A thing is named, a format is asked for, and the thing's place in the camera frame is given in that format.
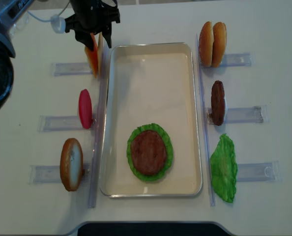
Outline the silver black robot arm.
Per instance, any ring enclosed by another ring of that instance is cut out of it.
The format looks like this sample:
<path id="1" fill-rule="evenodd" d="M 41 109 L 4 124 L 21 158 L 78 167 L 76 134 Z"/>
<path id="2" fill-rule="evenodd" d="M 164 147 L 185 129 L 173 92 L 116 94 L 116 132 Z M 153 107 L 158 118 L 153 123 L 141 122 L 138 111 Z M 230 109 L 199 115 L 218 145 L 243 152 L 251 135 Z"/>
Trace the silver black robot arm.
<path id="1" fill-rule="evenodd" d="M 9 30 L 31 4 L 30 0 L 0 0 L 0 108 L 9 98 L 14 82 L 11 59 L 16 57 L 16 53 Z M 120 23 L 118 2 L 114 0 L 108 4 L 104 0 L 71 0 L 69 4 L 74 10 L 73 15 L 62 18 L 56 14 L 48 20 L 54 32 L 68 33 L 73 30 L 75 39 L 92 52 L 95 49 L 89 36 L 101 33 L 108 47 L 111 47 L 112 22 Z"/>

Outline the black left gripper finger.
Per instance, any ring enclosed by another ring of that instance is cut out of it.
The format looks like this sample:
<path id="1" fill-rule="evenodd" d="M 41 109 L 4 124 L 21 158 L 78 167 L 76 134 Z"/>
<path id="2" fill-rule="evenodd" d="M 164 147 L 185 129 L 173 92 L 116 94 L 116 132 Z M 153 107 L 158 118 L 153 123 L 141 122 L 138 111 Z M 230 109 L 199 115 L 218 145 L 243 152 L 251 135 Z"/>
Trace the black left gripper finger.
<path id="1" fill-rule="evenodd" d="M 94 41 L 90 35 L 90 33 L 75 31 L 75 39 L 84 44 L 88 49 L 94 51 Z"/>

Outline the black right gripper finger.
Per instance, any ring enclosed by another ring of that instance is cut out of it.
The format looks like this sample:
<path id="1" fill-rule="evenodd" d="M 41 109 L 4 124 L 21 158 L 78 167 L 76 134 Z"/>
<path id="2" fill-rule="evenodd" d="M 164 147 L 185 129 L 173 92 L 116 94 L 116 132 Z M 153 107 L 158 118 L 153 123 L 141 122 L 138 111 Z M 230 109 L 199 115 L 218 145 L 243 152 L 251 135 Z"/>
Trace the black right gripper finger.
<path id="1" fill-rule="evenodd" d="M 112 39 L 111 39 L 111 35 L 112 35 L 112 24 L 109 23 L 107 24 L 103 30 L 102 30 L 102 36 L 104 37 L 104 39 L 107 42 L 107 45 L 109 48 L 112 47 Z"/>

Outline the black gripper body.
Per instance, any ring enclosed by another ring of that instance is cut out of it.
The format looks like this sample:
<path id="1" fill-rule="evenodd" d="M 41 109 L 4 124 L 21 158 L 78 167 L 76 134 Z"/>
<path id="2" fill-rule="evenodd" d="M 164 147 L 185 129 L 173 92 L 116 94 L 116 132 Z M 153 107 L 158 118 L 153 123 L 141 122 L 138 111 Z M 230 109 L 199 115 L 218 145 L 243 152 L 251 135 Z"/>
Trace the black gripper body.
<path id="1" fill-rule="evenodd" d="M 100 33 L 112 22 L 120 23 L 116 0 L 110 4 L 102 0 L 71 0 L 74 14 L 65 19 L 65 32 L 71 30 L 85 33 Z"/>

